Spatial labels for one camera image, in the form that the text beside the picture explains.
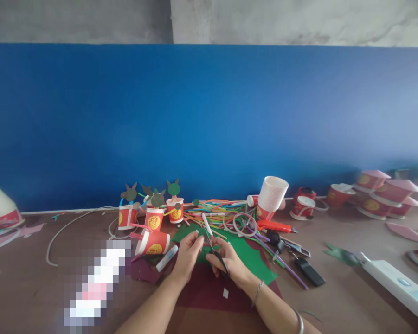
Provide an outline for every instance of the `gray concrete wall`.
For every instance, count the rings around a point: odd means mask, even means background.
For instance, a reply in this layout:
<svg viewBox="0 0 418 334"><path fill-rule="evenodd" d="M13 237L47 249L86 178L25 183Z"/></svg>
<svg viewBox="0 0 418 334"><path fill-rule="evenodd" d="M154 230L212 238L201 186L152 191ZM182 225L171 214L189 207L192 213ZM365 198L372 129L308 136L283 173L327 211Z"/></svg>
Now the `gray concrete wall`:
<svg viewBox="0 0 418 334"><path fill-rule="evenodd" d="M171 0L175 43L418 46L418 0Z"/></svg>
<svg viewBox="0 0 418 334"><path fill-rule="evenodd" d="M169 0L0 0L0 42L173 43Z"/></svg>

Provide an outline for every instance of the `key fob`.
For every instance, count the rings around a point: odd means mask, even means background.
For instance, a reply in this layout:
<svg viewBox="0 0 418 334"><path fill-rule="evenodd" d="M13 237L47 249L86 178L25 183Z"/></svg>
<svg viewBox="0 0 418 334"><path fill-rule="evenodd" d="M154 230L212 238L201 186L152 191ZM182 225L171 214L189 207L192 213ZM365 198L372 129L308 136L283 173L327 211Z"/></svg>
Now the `key fob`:
<svg viewBox="0 0 418 334"><path fill-rule="evenodd" d="M314 270L313 267L306 261L303 257L299 257L294 261L298 269L306 276L307 279L311 281L311 283L315 286L321 286L325 284L325 280L322 276L319 275L317 271Z"/></svg>

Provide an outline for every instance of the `white power strip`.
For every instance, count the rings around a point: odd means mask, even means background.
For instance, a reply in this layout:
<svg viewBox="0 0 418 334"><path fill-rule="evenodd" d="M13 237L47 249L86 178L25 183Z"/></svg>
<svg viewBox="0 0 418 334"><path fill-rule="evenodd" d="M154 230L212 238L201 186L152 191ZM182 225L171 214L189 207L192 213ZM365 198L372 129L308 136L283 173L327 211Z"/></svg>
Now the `white power strip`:
<svg viewBox="0 0 418 334"><path fill-rule="evenodd" d="M365 269L418 317L418 285L384 260L364 262Z"/></svg>

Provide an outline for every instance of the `silver bangle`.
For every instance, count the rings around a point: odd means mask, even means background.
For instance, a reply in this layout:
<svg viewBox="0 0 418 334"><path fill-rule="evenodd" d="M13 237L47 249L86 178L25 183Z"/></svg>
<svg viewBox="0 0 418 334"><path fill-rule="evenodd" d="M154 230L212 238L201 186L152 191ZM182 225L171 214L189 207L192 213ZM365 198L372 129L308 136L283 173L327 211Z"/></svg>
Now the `silver bangle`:
<svg viewBox="0 0 418 334"><path fill-rule="evenodd" d="M303 334L304 330L305 330L305 326L303 325L303 318L300 315L300 313L298 313L298 311L295 308L292 308L294 310L294 312L297 315L297 319L298 319L298 323L300 324L300 330L298 331L298 334Z"/></svg>
<svg viewBox="0 0 418 334"><path fill-rule="evenodd" d="M252 305L251 305L251 307L254 307L254 306L255 306L255 304L257 303L258 293L260 292L261 288L263 287L263 284L264 284L264 281L261 281L261 282L260 282L260 285L258 286L257 292L255 293L255 298L254 298L254 300L252 301Z"/></svg>

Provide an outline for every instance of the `stack of paper cups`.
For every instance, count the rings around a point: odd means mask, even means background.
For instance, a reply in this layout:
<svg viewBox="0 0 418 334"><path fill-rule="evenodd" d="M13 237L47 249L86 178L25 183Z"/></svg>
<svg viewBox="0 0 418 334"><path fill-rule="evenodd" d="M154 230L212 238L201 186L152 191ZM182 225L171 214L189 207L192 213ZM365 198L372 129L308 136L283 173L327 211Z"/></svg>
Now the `stack of paper cups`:
<svg viewBox="0 0 418 334"><path fill-rule="evenodd" d="M14 227L24 221L15 203L0 189L0 226Z"/></svg>
<svg viewBox="0 0 418 334"><path fill-rule="evenodd" d="M285 180L266 176L258 196L257 218L271 219L275 211L279 208L289 183Z"/></svg>

